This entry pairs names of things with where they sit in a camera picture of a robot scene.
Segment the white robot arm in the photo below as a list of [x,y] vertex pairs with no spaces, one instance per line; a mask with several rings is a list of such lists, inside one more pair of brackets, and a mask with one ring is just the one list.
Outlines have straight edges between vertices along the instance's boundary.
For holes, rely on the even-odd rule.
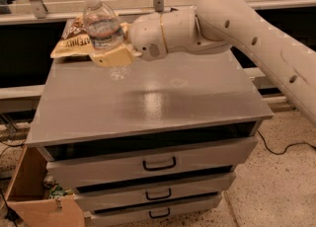
[[93,54],[96,64],[124,66],[135,57],[153,61],[173,52],[214,54],[234,46],[316,123],[316,52],[271,25],[244,0],[198,0],[193,8],[141,16],[125,29],[126,43]]

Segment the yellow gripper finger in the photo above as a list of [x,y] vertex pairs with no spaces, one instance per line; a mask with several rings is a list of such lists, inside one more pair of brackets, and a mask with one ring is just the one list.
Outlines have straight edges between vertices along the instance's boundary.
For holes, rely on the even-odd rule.
[[123,23],[120,23],[120,27],[121,27],[122,32],[123,32],[123,38],[125,40],[128,40],[128,35],[129,35],[129,30],[130,30],[131,24],[127,23],[127,22],[123,22]]
[[122,44],[111,50],[92,53],[90,58],[101,67],[122,67],[131,64],[141,55],[131,44]]

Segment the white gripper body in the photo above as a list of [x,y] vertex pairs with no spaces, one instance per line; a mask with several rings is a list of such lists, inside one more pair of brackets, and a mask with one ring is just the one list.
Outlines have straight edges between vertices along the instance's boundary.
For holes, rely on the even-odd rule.
[[161,15],[153,13],[137,18],[129,27],[128,41],[143,60],[165,58],[167,48],[163,38]]

